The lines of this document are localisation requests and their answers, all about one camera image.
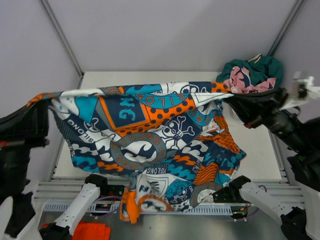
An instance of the teal garment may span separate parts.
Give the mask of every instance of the teal garment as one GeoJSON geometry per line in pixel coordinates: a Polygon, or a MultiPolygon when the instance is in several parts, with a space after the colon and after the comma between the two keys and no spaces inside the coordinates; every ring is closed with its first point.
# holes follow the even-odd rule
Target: teal garment
{"type": "Polygon", "coordinates": [[[234,59],[224,65],[222,73],[216,77],[216,82],[223,83],[230,78],[233,67],[245,67],[250,72],[250,80],[253,86],[266,81],[268,78],[276,78],[274,87],[280,86],[284,72],[282,64],[273,56],[255,56],[249,61],[234,59]]]}

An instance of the skull and crossbones print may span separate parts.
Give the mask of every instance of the skull and crossbones print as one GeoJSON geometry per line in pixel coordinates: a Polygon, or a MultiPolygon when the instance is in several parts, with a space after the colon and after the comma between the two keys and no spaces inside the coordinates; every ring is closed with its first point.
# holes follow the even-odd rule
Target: skull and crossbones print
{"type": "Polygon", "coordinates": [[[184,135],[195,136],[192,126],[188,126],[186,130],[183,130],[183,123],[186,119],[185,116],[178,116],[176,120],[169,121],[162,129],[163,140],[168,149],[179,150],[179,141],[184,135]]]}

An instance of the pink floral fabric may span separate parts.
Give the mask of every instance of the pink floral fabric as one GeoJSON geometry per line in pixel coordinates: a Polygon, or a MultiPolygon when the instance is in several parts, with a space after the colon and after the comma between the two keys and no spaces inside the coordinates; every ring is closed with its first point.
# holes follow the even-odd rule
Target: pink floral fabric
{"type": "Polygon", "coordinates": [[[233,93],[251,94],[273,89],[276,84],[276,78],[270,77],[266,81],[253,86],[251,84],[249,70],[245,67],[234,66],[230,73],[230,78],[223,83],[229,86],[233,93]]]}

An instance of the orange cloth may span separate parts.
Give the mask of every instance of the orange cloth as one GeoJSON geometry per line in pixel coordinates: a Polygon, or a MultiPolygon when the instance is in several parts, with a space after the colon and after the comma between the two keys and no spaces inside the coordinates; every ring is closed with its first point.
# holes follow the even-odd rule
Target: orange cloth
{"type": "Polygon", "coordinates": [[[111,228],[103,223],[86,223],[80,221],[76,226],[72,240],[109,240],[111,228]]]}

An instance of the metal pole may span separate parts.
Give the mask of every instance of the metal pole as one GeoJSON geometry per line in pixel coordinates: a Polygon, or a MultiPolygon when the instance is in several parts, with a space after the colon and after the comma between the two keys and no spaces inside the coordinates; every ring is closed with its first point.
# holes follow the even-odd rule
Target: metal pole
{"type": "Polygon", "coordinates": [[[56,33],[60,43],[62,44],[63,49],[65,50],[67,56],[69,57],[69,59],[71,60],[75,70],[77,71],[77,73],[79,74],[79,76],[82,78],[84,73],[81,70],[79,63],[76,59],[76,56],[74,54],[74,52],[72,51],[70,44],[68,43],[64,32],[62,31],[62,28],[60,27],[57,18],[54,14],[54,12],[52,11],[49,3],[47,0],[38,0],[42,9],[44,10],[45,15],[48,17],[49,22],[51,23],[51,26],[54,30],[54,32],[56,33]]]}
{"type": "Polygon", "coordinates": [[[302,9],[304,3],[306,0],[296,0],[289,15],[287,16],[280,32],[278,33],[276,39],[274,40],[272,47],[270,48],[268,52],[268,56],[273,56],[278,49],[280,43],[284,39],[284,36],[288,32],[289,28],[291,27],[292,23],[297,18],[298,14],[300,13],[300,10],[302,9]]]}

